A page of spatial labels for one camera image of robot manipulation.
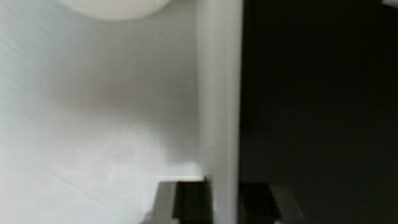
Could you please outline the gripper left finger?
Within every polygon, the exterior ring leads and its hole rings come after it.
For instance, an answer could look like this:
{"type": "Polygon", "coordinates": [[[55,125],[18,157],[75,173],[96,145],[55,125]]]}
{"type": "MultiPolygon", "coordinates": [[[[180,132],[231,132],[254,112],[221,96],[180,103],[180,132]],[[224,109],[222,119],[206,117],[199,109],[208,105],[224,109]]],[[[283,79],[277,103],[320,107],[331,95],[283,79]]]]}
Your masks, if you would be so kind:
{"type": "Polygon", "coordinates": [[[212,185],[206,179],[158,184],[153,209],[141,224],[213,224],[212,185]]]}

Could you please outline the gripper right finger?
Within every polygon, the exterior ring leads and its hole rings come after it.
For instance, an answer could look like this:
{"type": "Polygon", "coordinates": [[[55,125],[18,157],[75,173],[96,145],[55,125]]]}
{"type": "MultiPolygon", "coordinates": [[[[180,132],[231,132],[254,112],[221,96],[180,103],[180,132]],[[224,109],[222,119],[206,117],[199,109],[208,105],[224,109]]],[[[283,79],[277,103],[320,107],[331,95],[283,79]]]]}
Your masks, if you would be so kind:
{"type": "Polygon", "coordinates": [[[267,182],[240,184],[238,224],[308,224],[286,185],[267,182]]]}

